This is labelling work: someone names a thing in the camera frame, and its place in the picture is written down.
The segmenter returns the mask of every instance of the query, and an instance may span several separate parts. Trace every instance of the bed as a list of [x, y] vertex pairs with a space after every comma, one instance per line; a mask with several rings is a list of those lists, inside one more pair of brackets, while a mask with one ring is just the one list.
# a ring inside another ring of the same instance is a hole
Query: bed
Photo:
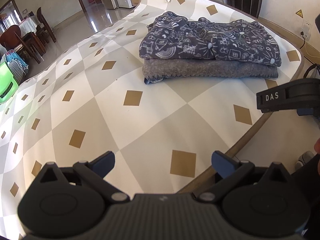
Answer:
[[255, 20], [212, 0], [142, 0], [20, 85], [0, 105], [0, 235], [24, 236], [17, 205], [48, 161], [72, 166], [111, 150], [116, 165], [105, 179], [131, 197], [196, 183], [208, 175], [214, 150], [234, 156], [270, 116], [256, 109], [255, 94], [297, 78], [303, 67], [299, 49], [266, 28], [281, 52], [276, 80], [192, 77], [145, 85], [139, 44], [165, 11], [189, 20]]

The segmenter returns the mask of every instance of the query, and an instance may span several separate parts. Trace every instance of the dining table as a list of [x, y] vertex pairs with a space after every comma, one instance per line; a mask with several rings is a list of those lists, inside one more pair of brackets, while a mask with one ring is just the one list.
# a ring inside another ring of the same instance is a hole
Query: dining table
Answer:
[[[36, 15], [31, 17], [27, 17], [23, 19], [18, 26], [21, 30], [21, 37], [24, 37], [27, 33], [36, 33], [36, 28], [38, 25], [41, 25], [39, 20], [37, 19]], [[7, 49], [0, 44], [0, 56], [7, 53]]]

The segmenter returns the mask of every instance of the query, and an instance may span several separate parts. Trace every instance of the folded blanket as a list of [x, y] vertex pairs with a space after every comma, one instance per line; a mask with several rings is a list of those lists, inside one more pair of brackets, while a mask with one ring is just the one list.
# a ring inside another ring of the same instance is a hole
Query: folded blanket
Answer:
[[177, 77], [278, 77], [277, 67], [236, 60], [209, 59], [145, 59], [142, 73], [145, 84]]
[[148, 25], [139, 54], [144, 59], [238, 60], [281, 66], [276, 40], [258, 22], [212, 23], [204, 17], [188, 21], [165, 12]]

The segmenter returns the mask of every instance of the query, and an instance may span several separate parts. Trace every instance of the warning sticker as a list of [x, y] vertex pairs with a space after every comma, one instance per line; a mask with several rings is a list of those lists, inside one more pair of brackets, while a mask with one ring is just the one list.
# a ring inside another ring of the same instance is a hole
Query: warning sticker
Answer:
[[298, 14], [301, 18], [303, 18], [302, 10], [299, 10], [298, 12], [296, 12], [296, 14]]

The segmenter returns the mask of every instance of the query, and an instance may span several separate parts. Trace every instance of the wall outlet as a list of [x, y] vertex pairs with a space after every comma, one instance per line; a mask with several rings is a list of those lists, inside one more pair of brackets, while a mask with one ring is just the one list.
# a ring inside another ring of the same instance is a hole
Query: wall outlet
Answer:
[[303, 23], [302, 23], [302, 31], [303, 31], [303, 37], [305, 38], [306, 41], [310, 40], [310, 37], [311, 37], [311, 30], [312, 28], [312, 25], [307, 22], [306, 20], [303, 20]]

